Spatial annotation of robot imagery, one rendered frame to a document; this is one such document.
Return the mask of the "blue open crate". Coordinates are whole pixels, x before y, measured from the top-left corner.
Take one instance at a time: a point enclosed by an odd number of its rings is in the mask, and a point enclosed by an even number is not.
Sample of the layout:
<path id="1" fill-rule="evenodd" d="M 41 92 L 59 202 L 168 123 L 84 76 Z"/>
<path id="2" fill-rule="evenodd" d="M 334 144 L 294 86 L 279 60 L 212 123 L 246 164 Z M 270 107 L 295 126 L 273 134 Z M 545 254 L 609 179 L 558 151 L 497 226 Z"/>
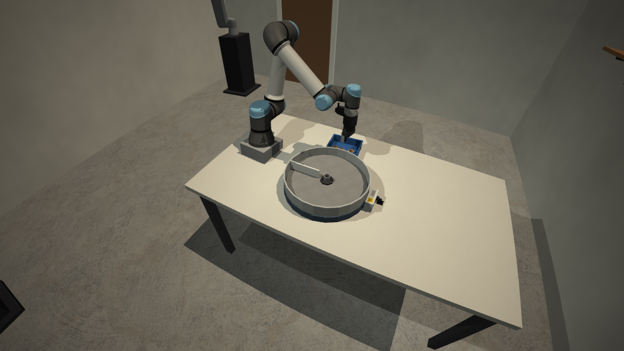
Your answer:
<path id="1" fill-rule="evenodd" d="M 346 151 L 348 151 L 349 149 L 353 149 L 354 153 L 356 156 L 358 156 L 361 148 L 362 148 L 362 143 L 363 140 L 359 140 L 357 138 L 347 138 L 345 143 L 341 142 L 341 135 L 339 134 L 333 134 L 333 136 L 331 137 L 329 143 L 327 144 L 326 147 L 333 147 L 333 146 L 338 146 L 338 148 L 343 147 L 345 148 Z"/>

